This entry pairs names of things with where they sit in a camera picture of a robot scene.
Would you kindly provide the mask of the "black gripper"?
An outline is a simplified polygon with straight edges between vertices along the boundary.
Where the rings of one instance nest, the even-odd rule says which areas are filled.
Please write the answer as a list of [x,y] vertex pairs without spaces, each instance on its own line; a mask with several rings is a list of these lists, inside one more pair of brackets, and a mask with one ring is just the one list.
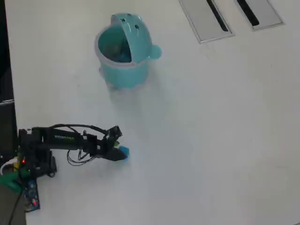
[[102,157],[110,161],[122,161],[128,158],[128,149],[117,149],[120,145],[118,140],[113,140],[107,136],[97,139],[97,157]]

